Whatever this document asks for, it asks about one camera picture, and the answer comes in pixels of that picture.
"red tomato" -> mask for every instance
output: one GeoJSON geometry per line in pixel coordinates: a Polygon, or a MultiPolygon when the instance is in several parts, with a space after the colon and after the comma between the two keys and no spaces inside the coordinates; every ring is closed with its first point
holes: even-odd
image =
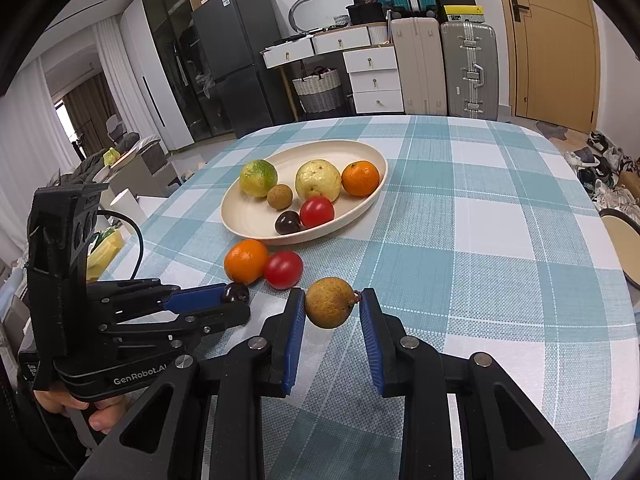
{"type": "Polygon", "coordinates": [[[324,196],[309,198],[300,208],[300,221],[307,229],[326,224],[333,220],[334,217],[334,206],[324,196]]]}
{"type": "Polygon", "coordinates": [[[284,290],[294,286],[302,276],[302,259],[292,251],[280,251],[267,260],[264,279],[273,288],[284,290]]]}

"human hand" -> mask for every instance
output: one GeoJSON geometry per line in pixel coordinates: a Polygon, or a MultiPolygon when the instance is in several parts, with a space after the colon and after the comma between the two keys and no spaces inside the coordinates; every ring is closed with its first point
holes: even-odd
{"type": "MultiPolygon", "coordinates": [[[[77,400],[60,382],[53,383],[48,392],[34,390],[33,395],[49,413],[66,415],[67,408],[85,410],[89,407],[88,402],[77,400]]],[[[99,400],[94,404],[97,411],[89,417],[89,425],[95,431],[101,431],[105,434],[109,433],[127,411],[127,399],[122,395],[99,400]]]]}

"brown curtain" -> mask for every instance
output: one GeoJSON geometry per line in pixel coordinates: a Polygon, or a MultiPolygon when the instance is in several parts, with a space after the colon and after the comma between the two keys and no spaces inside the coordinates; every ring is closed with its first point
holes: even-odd
{"type": "Polygon", "coordinates": [[[107,135],[106,121],[118,111],[104,72],[79,84],[62,101],[86,156],[115,146],[107,135]]]}

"black cable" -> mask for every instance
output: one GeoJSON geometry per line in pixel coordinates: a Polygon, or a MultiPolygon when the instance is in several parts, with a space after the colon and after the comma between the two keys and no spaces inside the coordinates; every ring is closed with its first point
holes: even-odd
{"type": "Polygon", "coordinates": [[[126,222],[131,227],[133,227],[138,235],[138,242],[140,243],[140,254],[138,255],[138,261],[136,262],[136,266],[133,269],[133,273],[131,275],[131,280],[136,277],[138,273],[138,269],[140,268],[140,263],[142,263],[142,253],[143,253],[143,245],[142,245],[142,233],[140,232],[140,228],[138,225],[128,216],[123,215],[122,213],[118,213],[117,211],[110,211],[108,209],[100,209],[98,210],[98,215],[100,216],[113,216],[114,218],[118,218],[123,222],[126,222]]]}
{"type": "Polygon", "coordinates": [[[41,407],[40,403],[38,402],[38,399],[36,398],[36,395],[33,393],[33,386],[31,387],[31,395],[33,396],[33,402],[36,405],[36,409],[38,410],[38,413],[40,414],[40,420],[42,421],[45,429],[47,430],[47,433],[49,433],[49,437],[50,437],[51,441],[53,442],[53,445],[56,446],[56,449],[58,450],[58,453],[60,453],[60,456],[62,457],[62,460],[64,460],[66,462],[66,464],[71,468],[71,470],[74,472],[74,474],[77,473],[79,467],[77,465],[75,465],[73,462],[71,462],[71,460],[65,454],[65,452],[62,451],[62,448],[58,444],[58,441],[56,440],[56,438],[53,436],[53,432],[51,431],[51,428],[49,427],[49,423],[47,422],[47,417],[45,416],[44,412],[42,411],[42,407],[41,407]]]}

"silver suitcase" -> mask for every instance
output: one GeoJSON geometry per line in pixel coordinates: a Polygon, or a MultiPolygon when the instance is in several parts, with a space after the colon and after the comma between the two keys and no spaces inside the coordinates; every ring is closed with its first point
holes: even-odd
{"type": "Polygon", "coordinates": [[[498,46],[485,23],[445,22],[440,26],[447,76],[449,115],[498,119],[498,46]]]}
{"type": "Polygon", "coordinates": [[[404,113],[447,115],[447,86],[440,25],[434,18],[402,18],[391,22],[404,113]]]}

